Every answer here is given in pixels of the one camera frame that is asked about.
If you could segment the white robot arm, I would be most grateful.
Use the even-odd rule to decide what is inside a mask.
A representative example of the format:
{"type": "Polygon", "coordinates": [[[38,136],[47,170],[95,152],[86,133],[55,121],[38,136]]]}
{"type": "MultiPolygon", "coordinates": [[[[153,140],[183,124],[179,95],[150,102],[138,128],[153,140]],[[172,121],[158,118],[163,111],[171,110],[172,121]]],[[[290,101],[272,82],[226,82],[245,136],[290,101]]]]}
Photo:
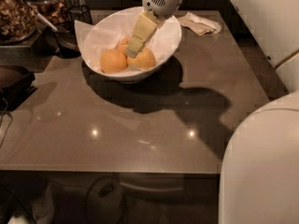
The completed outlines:
{"type": "Polygon", "coordinates": [[[225,150],[219,224],[299,224],[299,0],[230,0],[285,85],[225,150]]]}

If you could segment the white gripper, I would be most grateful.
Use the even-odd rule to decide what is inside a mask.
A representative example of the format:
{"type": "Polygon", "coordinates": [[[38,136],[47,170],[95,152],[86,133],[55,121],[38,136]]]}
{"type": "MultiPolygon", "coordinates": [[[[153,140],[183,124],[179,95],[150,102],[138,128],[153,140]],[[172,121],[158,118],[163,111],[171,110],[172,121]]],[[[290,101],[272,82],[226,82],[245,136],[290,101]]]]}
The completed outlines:
{"type": "Polygon", "coordinates": [[[158,27],[158,21],[171,18],[183,0],[142,0],[143,8],[135,23],[132,36],[126,47],[126,54],[135,58],[146,46],[158,27]]]}

